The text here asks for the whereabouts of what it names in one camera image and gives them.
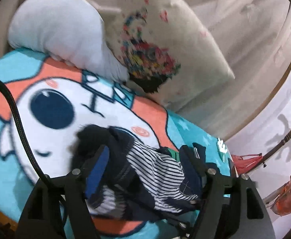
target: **bed sheet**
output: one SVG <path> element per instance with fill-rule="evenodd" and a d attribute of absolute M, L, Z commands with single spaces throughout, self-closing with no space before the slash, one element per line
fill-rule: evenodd
<path fill-rule="evenodd" d="M 229 175 L 228 162 L 220 159 L 215 137 L 123 85 L 24 48 L 0 59 L 0 80 L 17 102 L 36 160 L 51 177 L 69 172 L 76 132 L 91 123 L 114 126 L 154 148 L 177 150 L 183 144 L 199 143 L 206 147 L 206 161 L 216 163 L 222 174 Z M 0 94 L 0 211 L 18 222 L 37 178 Z M 197 214 L 187 213 L 183 218 L 194 222 Z M 71 238 L 69 222 L 65 229 Z M 121 230 L 127 238 L 177 236 L 176 229 L 164 220 L 130 224 Z"/>

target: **white wall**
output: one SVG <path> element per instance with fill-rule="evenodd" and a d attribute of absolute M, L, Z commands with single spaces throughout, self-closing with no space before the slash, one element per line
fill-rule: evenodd
<path fill-rule="evenodd" d="M 265 154 L 277 145 L 291 129 L 291 72 L 268 106 L 239 133 L 226 141 L 233 155 Z M 291 140 L 267 162 L 250 173 L 257 182 L 262 198 L 289 181 L 291 175 Z M 270 214 L 276 238 L 281 239 L 291 228 L 291 214 Z"/>

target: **metal screw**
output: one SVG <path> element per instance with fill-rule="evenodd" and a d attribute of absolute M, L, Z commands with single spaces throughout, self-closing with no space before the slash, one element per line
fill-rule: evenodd
<path fill-rule="evenodd" d="M 242 179 L 244 179 L 244 180 L 248 180 L 248 179 L 249 179 L 249 176 L 248 176 L 248 174 L 246 174 L 246 173 L 243 173 L 243 174 L 241 175 L 241 177 L 242 177 Z"/>
<path fill-rule="evenodd" d="M 78 174 L 80 174 L 80 170 L 79 169 L 73 169 L 71 173 L 73 175 L 78 175 Z"/>
<path fill-rule="evenodd" d="M 208 172 L 209 174 L 211 174 L 211 175 L 215 175 L 215 174 L 216 174 L 216 170 L 213 169 L 213 168 L 208 169 L 207 172 Z"/>

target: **cartoon eye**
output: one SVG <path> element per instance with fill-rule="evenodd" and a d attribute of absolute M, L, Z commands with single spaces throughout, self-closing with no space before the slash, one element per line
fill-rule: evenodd
<path fill-rule="evenodd" d="M 51 155 L 52 152 L 47 151 L 47 152 L 45 152 L 45 153 L 42 153 L 42 152 L 40 152 L 40 151 L 38 151 L 38 150 L 35 150 L 35 153 L 38 154 L 38 155 L 41 156 L 41 157 L 48 157 L 48 156 Z"/>
<path fill-rule="evenodd" d="M 34 117 L 48 128 L 66 128 L 74 119 L 71 102 L 63 94 L 52 89 L 43 89 L 35 93 L 30 101 L 30 110 Z"/>

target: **white pillow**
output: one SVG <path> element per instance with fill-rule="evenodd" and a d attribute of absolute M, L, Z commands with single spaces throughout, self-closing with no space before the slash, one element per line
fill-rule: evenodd
<path fill-rule="evenodd" d="M 105 43 L 102 18 L 86 0 L 26 0 L 11 21 L 8 41 L 108 79 L 128 78 Z"/>
<path fill-rule="evenodd" d="M 109 48 L 134 81 L 163 106 L 182 107 L 234 78 L 208 30 L 184 0 L 126 0 L 106 28 Z"/>

